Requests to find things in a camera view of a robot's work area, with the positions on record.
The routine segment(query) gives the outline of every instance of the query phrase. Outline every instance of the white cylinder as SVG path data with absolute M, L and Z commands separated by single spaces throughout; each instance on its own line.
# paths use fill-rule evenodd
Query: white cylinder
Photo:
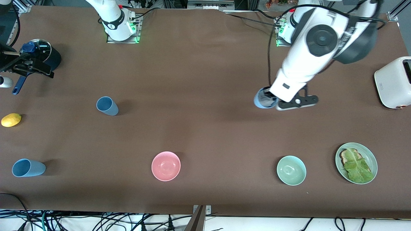
M 0 88 L 11 88 L 13 86 L 13 80 L 8 77 L 0 76 Z

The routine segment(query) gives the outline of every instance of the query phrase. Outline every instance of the bread slice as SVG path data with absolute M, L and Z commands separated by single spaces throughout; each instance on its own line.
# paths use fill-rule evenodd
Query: bread slice
M 358 152 L 357 149 L 352 148 L 352 150 L 354 150 L 354 153 L 358 156 L 359 159 L 363 158 L 363 156 Z M 347 149 L 342 151 L 339 155 L 339 157 L 341 158 L 341 161 L 342 161 L 342 165 L 345 165 L 345 163 L 348 161 L 347 158 L 345 157 L 346 152 L 347 152 Z

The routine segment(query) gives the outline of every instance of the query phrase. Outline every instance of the plate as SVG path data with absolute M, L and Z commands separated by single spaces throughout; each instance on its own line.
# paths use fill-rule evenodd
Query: plate
M 374 177 L 368 181 L 367 183 L 356 183 L 352 180 L 350 180 L 348 178 L 348 173 L 344 168 L 344 165 L 342 165 L 342 161 L 341 161 L 341 157 L 339 157 L 340 153 L 342 151 L 344 151 L 347 148 L 354 148 L 358 151 L 358 153 L 361 154 L 361 156 L 363 156 L 363 158 L 365 159 L 365 162 L 367 163 L 368 167 L 371 170 L 371 173 L 374 175 Z M 337 153 L 335 154 L 335 165 L 337 166 L 337 169 L 339 171 L 339 173 L 349 182 L 354 183 L 354 184 L 358 184 L 358 185 L 365 185 L 370 183 L 371 181 L 373 181 L 377 175 L 378 172 L 378 166 L 377 166 L 377 160 L 375 159 L 374 154 L 372 154 L 372 152 L 365 147 L 362 144 L 359 143 L 345 143 L 343 145 L 341 145 L 341 147 L 337 150 Z

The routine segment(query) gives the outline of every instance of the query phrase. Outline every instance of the yellow lemon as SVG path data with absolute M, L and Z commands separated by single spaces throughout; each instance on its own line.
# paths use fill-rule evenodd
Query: yellow lemon
M 21 115 L 17 113 L 11 113 L 1 119 L 1 125 L 4 127 L 12 127 L 20 123 Z

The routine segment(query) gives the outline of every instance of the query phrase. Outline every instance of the white toaster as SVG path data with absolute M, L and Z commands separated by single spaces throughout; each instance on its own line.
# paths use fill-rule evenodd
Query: white toaster
M 381 102 L 398 109 L 411 104 L 411 57 L 400 57 L 374 73 Z

